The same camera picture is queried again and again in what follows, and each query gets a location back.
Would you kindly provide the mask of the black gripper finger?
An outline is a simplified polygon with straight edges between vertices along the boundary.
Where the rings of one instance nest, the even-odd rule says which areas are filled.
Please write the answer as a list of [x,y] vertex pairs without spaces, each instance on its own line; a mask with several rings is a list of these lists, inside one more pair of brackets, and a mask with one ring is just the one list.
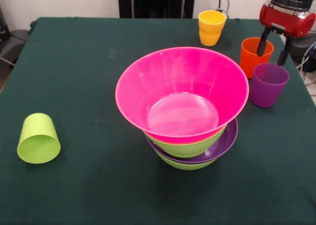
[[277,61],[277,65],[278,66],[283,66],[286,63],[286,60],[290,54],[290,50],[292,48],[292,44],[293,44],[293,37],[287,37],[285,36],[286,40],[285,40],[285,46],[284,49],[281,51],[278,61]]
[[266,45],[267,45],[267,37],[268,35],[270,34],[271,30],[270,28],[268,27],[265,27],[262,35],[261,35],[261,38],[260,38],[260,41],[259,41],[259,45],[258,45],[258,49],[257,49],[257,55],[258,56],[262,56],[265,52],[265,49],[266,49]]

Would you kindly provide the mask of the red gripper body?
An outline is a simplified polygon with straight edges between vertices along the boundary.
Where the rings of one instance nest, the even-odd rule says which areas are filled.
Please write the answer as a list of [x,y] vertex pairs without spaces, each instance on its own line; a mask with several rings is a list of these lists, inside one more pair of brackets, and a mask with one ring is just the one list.
[[286,9],[267,1],[261,8],[259,19],[265,27],[264,38],[272,31],[296,39],[308,34],[314,25],[316,14]]

